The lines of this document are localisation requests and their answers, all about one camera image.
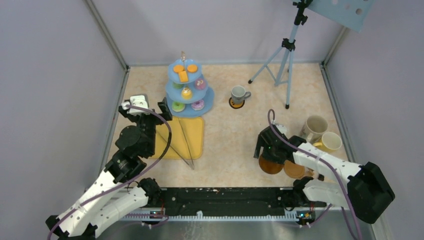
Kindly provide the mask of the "yellow serving tray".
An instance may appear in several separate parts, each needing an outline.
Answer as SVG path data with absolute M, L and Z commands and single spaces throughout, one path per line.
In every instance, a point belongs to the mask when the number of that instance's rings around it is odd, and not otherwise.
M 196 160 L 202 156 L 203 152 L 204 119 L 202 117 L 184 118 L 175 116 L 172 121 L 168 122 L 172 133 L 171 145 L 186 160 L 190 160 L 190 157 L 182 134 L 182 130 L 178 123 L 178 119 L 180 119 L 184 132 L 186 134 L 192 158 L 193 160 Z M 163 158 L 169 160 L 180 159 L 180 157 L 170 148 L 168 149 L 167 153 L 164 155 Z

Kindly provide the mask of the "dark brown wooden saucer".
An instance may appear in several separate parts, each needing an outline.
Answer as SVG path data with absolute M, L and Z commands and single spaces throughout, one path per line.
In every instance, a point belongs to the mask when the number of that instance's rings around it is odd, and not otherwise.
M 262 156 L 258 159 L 258 164 L 261 170 L 269 175 L 278 174 L 284 168 L 283 164 L 268 161 Z

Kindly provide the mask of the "green glazed donut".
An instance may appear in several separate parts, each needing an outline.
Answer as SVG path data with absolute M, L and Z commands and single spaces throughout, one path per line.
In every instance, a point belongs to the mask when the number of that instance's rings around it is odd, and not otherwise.
M 182 112 L 186 108 L 186 105 L 184 103 L 181 103 L 181 102 L 173 101 L 172 104 L 171 104 L 171 108 L 174 112 L 179 113 L 179 112 Z

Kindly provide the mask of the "cream cup front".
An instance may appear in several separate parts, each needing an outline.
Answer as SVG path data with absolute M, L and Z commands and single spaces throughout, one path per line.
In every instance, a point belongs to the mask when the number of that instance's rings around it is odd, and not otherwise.
M 321 151 L 333 153 L 342 147 L 343 141 L 337 133 L 326 132 L 312 145 Z

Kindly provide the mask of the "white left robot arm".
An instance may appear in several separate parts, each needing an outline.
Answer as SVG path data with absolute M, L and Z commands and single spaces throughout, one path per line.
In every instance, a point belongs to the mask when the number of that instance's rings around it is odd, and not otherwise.
M 49 233 L 60 240 L 95 240 L 125 215 L 144 206 L 154 207 L 160 202 L 161 189 L 152 178 L 141 179 L 157 165 L 171 147 L 173 119 L 166 97 L 158 102 L 161 112 L 148 107 L 145 94 L 125 100 L 119 113 L 133 124 L 125 127 L 115 142 L 118 150 L 106 163 L 94 183 L 66 211 L 51 215 L 45 221 Z M 147 166 L 142 159 L 155 154 L 156 127 L 168 130 L 166 145 L 161 155 Z

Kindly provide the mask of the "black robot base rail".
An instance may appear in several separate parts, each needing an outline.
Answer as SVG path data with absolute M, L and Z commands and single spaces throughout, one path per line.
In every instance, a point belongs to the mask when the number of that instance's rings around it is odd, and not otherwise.
M 320 201 L 310 201 L 291 187 L 167 187 L 149 200 L 147 208 L 182 209 L 201 204 L 262 204 L 267 208 L 325 207 Z

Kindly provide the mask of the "green cupcake with topping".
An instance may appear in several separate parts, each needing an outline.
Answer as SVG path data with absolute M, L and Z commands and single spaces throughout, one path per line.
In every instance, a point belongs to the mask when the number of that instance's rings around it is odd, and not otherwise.
M 183 88 L 183 87 L 184 87 L 184 84 L 180 84 L 180 83 L 175 83 L 175 82 L 173 82 L 173 83 L 172 83 L 172 87 L 173 87 L 174 89 L 181 89 L 181 88 Z

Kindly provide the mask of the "black and yellow round coaster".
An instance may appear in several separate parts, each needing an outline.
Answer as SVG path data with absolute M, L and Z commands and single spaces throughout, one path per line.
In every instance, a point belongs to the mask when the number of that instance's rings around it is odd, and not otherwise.
M 228 100 L 228 104 L 233 109 L 241 109 L 245 105 L 245 100 L 242 100 L 240 103 L 235 103 L 230 97 Z

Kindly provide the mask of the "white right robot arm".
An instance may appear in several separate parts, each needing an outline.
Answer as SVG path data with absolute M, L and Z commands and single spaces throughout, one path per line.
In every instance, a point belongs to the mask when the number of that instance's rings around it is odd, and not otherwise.
M 350 209 L 361 221 L 373 224 L 396 197 L 378 165 L 342 160 L 299 136 L 287 138 L 274 124 L 258 134 L 253 156 L 276 164 L 291 162 L 324 176 L 295 181 L 293 200 L 299 206 L 324 202 Z

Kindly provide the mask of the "yellow cupcake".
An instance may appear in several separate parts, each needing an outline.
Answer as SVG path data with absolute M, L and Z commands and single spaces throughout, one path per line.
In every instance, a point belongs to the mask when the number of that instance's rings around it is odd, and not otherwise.
M 190 100 L 190 99 L 193 97 L 193 92 L 192 92 L 192 90 L 191 90 L 188 86 L 184 87 L 184 88 L 181 90 L 181 97 L 182 97 L 184 100 Z

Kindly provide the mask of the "cream cup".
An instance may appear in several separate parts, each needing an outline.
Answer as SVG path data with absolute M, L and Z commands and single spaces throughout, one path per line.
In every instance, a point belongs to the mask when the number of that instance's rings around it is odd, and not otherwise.
M 312 145 L 321 151 L 333 153 L 342 147 L 343 141 L 337 133 L 326 132 Z
M 320 115 L 311 115 L 304 122 L 299 136 L 309 143 L 315 143 L 328 130 L 328 121 Z

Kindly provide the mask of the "grey mug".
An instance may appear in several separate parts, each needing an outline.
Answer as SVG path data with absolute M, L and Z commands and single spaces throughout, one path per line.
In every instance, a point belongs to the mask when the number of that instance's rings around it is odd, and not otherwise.
M 235 105 L 241 105 L 251 95 L 252 93 L 241 85 L 236 85 L 231 89 L 231 101 Z

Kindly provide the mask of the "purple donut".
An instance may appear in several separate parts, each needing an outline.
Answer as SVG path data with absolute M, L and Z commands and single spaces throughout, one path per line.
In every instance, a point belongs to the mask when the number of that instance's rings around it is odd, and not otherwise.
M 195 101 L 191 104 L 191 108 L 194 111 L 200 111 L 205 107 L 205 101 L 203 99 L 200 99 L 198 101 Z

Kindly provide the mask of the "light brown wooden coaster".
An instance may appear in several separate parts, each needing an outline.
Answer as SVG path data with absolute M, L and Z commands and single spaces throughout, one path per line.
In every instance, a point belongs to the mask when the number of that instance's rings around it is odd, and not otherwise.
M 284 172 L 290 178 L 300 179 L 305 175 L 305 167 L 286 160 L 284 162 Z

